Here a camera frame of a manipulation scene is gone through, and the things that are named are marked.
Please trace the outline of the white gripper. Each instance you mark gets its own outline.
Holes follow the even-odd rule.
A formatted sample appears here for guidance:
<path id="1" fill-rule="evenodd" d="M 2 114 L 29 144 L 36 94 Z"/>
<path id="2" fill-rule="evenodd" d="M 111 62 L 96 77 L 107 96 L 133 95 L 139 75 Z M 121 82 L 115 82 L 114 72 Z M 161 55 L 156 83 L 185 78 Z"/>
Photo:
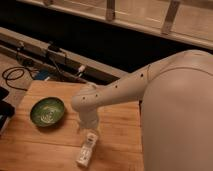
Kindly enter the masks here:
<path id="1" fill-rule="evenodd" d="M 83 129 L 95 129 L 95 133 L 98 136 L 101 136 L 100 130 L 97 128 L 99 124 L 99 116 L 96 111 L 80 112 L 79 118 L 80 127 L 78 128 L 78 133 L 82 133 Z"/>

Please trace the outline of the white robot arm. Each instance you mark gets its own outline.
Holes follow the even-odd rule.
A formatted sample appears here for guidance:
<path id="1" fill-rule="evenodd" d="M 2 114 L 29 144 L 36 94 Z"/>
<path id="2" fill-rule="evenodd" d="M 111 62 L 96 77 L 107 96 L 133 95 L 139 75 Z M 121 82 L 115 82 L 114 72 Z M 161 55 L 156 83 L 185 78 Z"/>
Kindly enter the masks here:
<path id="1" fill-rule="evenodd" d="M 72 97 L 80 125 L 101 106 L 141 101 L 144 171 L 213 171 L 213 54 L 187 50 Z"/>

